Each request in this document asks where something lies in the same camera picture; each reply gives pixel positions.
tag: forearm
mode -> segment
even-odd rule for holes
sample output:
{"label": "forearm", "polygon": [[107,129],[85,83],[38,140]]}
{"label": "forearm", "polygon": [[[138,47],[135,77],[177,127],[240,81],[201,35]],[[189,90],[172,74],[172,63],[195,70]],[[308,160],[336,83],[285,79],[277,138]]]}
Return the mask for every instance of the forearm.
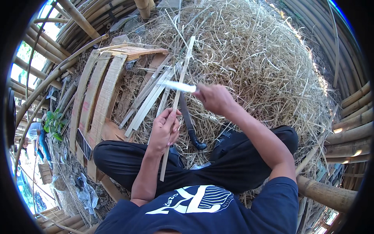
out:
{"label": "forearm", "polygon": [[231,112],[227,118],[246,134],[261,158],[272,170],[281,164],[294,165],[293,156],[285,144],[242,107],[238,106],[237,110]]}
{"label": "forearm", "polygon": [[162,155],[162,153],[155,152],[149,148],[146,150],[140,171],[132,185],[131,200],[139,199],[150,202],[154,199]]}

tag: bamboo shavings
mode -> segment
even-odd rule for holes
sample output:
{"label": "bamboo shavings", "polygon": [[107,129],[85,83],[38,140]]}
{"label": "bamboo shavings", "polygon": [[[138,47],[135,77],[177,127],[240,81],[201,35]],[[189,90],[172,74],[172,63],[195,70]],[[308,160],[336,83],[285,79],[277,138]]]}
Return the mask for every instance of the bamboo shavings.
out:
{"label": "bamboo shavings", "polygon": [[[162,12],[152,19],[152,24],[145,24],[144,35],[129,33],[128,37],[136,43],[167,48],[181,61],[186,57],[186,51],[182,50],[184,41],[196,35],[184,83],[222,84],[268,128],[281,125],[295,128],[299,136],[299,148],[294,155],[297,166],[323,129],[331,130],[328,119],[333,106],[328,95],[333,91],[323,77],[314,73],[311,53],[298,39],[297,32],[262,6],[245,0],[184,4],[171,17]],[[134,142],[147,144],[161,97],[134,133]],[[172,106],[174,98],[175,92],[171,91],[165,108]],[[198,140],[208,145],[197,152],[190,144],[186,126],[181,126],[174,145],[182,154],[185,167],[191,168],[208,161],[220,128],[227,120],[205,110],[192,95],[186,95],[186,102]],[[318,151],[306,171],[315,167],[320,155]]]}

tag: knee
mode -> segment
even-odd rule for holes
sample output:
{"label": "knee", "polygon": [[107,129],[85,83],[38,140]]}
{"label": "knee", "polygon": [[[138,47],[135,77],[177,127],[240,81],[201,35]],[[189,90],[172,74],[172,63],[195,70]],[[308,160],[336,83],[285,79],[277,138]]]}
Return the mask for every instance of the knee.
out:
{"label": "knee", "polygon": [[295,129],[290,126],[281,126],[277,130],[276,135],[287,146],[291,154],[294,154],[299,144],[299,137]]}

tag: wooden crate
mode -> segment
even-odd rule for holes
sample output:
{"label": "wooden crate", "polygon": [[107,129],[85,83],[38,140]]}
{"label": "wooden crate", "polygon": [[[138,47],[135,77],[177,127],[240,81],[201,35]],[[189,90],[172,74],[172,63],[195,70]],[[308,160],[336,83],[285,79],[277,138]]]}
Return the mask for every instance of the wooden crate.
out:
{"label": "wooden crate", "polygon": [[38,168],[43,184],[52,183],[52,172],[50,171],[49,164],[38,164]]}
{"label": "wooden crate", "polygon": [[[105,174],[96,168],[92,157],[90,160],[84,157],[82,149],[76,142],[77,129],[79,128],[92,149],[102,140],[124,140],[125,132],[119,130],[118,125],[108,119],[118,95],[118,92],[115,92],[116,83],[126,61],[154,53],[167,54],[167,50],[144,49],[122,44],[93,50],[87,60],[75,94],[69,147],[70,151],[76,154],[81,165],[87,167],[88,176],[95,182],[101,181]],[[91,79],[83,98],[89,78]],[[124,196],[110,179],[105,179],[101,183],[114,200],[117,201],[119,197]]]}

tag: navy t-shirt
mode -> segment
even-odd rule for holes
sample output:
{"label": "navy t-shirt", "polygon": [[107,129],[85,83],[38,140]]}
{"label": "navy t-shirt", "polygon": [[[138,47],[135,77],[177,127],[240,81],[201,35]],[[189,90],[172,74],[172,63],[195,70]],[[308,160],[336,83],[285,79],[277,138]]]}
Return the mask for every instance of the navy t-shirt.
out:
{"label": "navy t-shirt", "polygon": [[214,185],[187,186],[164,193],[148,204],[120,200],[98,233],[149,233],[173,229],[197,233],[296,233],[297,185],[287,177],[270,180],[251,209],[237,196]]}

